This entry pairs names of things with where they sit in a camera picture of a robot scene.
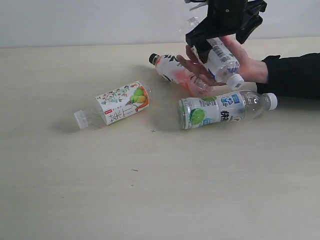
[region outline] clear plastic bottle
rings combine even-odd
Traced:
[[[277,106],[278,99],[273,93],[241,90],[220,96],[180,99],[178,115],[180,127],[192,129],[218,122],[253,119]]]
[[[140,81],[96,96],[91,107],[74,113],[80,129],[99,128],[125,119],[149,107],[151,89]]]
[[[198,24],[199,21],[197,17],[188,19],[188,31],[193,30]],[[193,52],[216,82],[226,83],[232,90],[239,90],[245,81],[242,76],[238,74],[240,67],[238,60],[219,37],[207,39],[207,42],[211,45],[212,49],[208,54],[206,63],[201,62],[195,47],[192,48]]]
[[[151,54],[149,62],[155,66],[157,73],[164,79],[188,89],[193,97],[210,96],[215,88],[203,82],[188,71],[174,55]]]

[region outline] bottle cap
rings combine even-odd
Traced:
[[[269,97],[270,102],[271,102],[269,111],[275,110],[278,106],[278,99],[277,99],[276,95],[274,95],[273,93],[266,93],[266,95]]]
[[[149,57],[149,63],[151,63],[152,65],[156,65],[155,59],[158,57],[159,57],[158,54],[152,53]]]
[[[245,80],[240,76],[239,74],[233,74],[229,79],[226,81],[226,84],[232,89],[232,90],[238,90],[241,88],[245,83]]]
[[[80,110],[75,112],[74,117],[80,129],[85,129],[89,127],[89,123],[84,111]]]

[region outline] table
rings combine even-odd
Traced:
[[[319,42],[244,47],[263,59]],[[254,120],[180,130],[188,93],[157,75],[152,53],[184,44],[0,49],[0,239],[319,239],[319,102],[280,98]],[[136,80],[152,88],[149,109],[79,130],[74,112]]]

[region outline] plastic bottle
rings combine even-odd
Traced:
[[[188,89],[193,97],[210,96],[215,88],[188,71],[174,55],[151,54],[149,62],[164,79]]]
[[[80,129],[108,126],[148,108],[150,100],[151,89],[136,81],[96,96],[90,109],[79,110],[74,117]]]
[[[190,97],[178,102],[178,115],[182,129],[204,125],[253,119],[264,111],[277,108],[273,93],[258,94],[254,91],[233,91],[220,96]]]
[[[187,22],[189,32],[199,24],[197,17],[191,17]],[[238,60],[219,37],[207,39],[207,42],[211,45],[212,49],[208,53],[206,63],[201,62],[197,49],[195,47],[192,48],[200,63],[203,64],[216,82],[226,83],[232,90],[239,90],[245,81],[238,74],[240,67]]]

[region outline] hand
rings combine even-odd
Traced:
[[[233,40],[230,36],[220,37],[223,44],[229,49],[229,51],[239,61],[240,68],[238,73],[243,77],[246,82],[256,82],[266,84],[268,81],[268,68],[267,65],[258,60],[249,58],[245,49],[242,48],[240,43]],[[198,78],[202,79],[206,84],[210,86],[221,86],[225,83],[216,82],[212,75],[206,70],[206,68],[199,62],[196,55],[193,53],[190,46],[186,46],[186,55],[189,60],[186,60],[183,56],[178,55],[178,61],[190,72],[193,72]]]

